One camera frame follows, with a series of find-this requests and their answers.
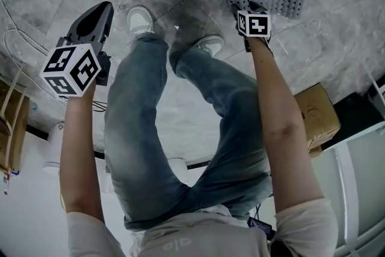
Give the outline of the person's right white shoe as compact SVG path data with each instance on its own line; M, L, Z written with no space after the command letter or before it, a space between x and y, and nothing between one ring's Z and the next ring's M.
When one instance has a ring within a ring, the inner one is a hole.
M223 46L224 40L218 35L206 36L195 44L195 47L206 51L212 57L218 54L222 50Z

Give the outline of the person's left white shoe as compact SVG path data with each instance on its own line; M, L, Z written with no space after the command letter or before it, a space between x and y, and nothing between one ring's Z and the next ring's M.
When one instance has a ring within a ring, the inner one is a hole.
M131 8L127 15L127 28L131 37L144 33L154 33L153 18L150 11L143 6Z

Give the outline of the person's left forearm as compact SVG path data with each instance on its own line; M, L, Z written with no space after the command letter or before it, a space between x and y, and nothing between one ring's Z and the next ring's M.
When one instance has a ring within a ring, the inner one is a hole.
M81 97L69 98L60 158L60 190L66 212L81 212L104 222L93 149L92 82Z

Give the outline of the white door panel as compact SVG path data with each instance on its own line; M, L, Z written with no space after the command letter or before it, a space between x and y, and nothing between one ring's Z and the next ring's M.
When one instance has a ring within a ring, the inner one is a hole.
M337 217L335 257L385 257L385 122L312 159Z

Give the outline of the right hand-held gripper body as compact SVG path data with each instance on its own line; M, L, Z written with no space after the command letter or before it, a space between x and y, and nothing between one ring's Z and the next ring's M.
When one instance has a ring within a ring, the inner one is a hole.
M269 42L271 40L271 16L267 9L257 2L248 2L250 9L242 10L235 3L231 4L231 12L236 19L236 30L244 38L246 52L251 52L248 38L261 40L272 53Z

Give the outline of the large brown cardboard box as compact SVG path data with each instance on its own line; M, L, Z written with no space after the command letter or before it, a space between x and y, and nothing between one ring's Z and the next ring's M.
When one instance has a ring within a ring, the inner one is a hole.
M305 125L309 156L315 158L322 153L321 146L340 130L339 118L321 83L303 90L294 98Z

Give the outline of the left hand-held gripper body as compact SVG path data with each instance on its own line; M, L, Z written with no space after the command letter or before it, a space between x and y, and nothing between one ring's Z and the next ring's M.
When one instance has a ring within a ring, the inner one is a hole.
M102 36L100 42L95 36L89 42L73 42L69 36L59 39L40 72L56 97L81 97L93 82L107 86L111 57L102 50L106 38Z

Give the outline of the white toilet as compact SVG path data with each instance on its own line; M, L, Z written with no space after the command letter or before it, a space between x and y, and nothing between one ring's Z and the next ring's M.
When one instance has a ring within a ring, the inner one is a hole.
M56 124L49 132L43 170L50 173L58 173L60 169L61 149L63 143L64 122Z

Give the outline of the person's white shoe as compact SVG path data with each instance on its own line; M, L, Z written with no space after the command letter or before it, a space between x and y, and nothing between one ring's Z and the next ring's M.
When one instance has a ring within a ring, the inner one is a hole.
M127 15L127 28L131 37L144 33L154 33L153 18L150 11L143 6L131 8Z
M206 51L212 57L218 54L222 50L223 46L224 40L218 35L206 36L195 44L195 47Z

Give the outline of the person's light grey shirt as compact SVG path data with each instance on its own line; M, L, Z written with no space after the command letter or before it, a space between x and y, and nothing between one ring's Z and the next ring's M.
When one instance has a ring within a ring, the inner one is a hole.
M276 215L271 241L259 227L230 215L223 205L177 215L145 232L132 233L131 257L333 257L337 221L327 199Z

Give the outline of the person's blue jeans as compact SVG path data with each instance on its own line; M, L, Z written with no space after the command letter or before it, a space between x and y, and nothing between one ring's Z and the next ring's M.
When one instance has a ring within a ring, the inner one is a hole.
M157 34L136 36L108 93L105 159L125 227L144 231L176 215L215 205L246 220L273 190L257 82L199 48L167 51L168 44ZM176 76L192 83L221 117L217 151L192 187L173 173L155 125L167 64Z

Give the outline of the person's right forearm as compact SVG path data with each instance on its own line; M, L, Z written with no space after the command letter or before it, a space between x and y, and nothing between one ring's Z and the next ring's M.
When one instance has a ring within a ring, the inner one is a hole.
M299 106L266 44L248 38L257 79L263 140L271 167L276 212L323 198Z

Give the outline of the black waist device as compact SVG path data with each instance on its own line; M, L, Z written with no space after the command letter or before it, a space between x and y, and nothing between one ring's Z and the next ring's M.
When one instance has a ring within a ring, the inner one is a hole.
M254 217L249 217L247 224L250 228L258 227L259 229L264 231L268 241L271 241L276 233L270 224L262 222Z

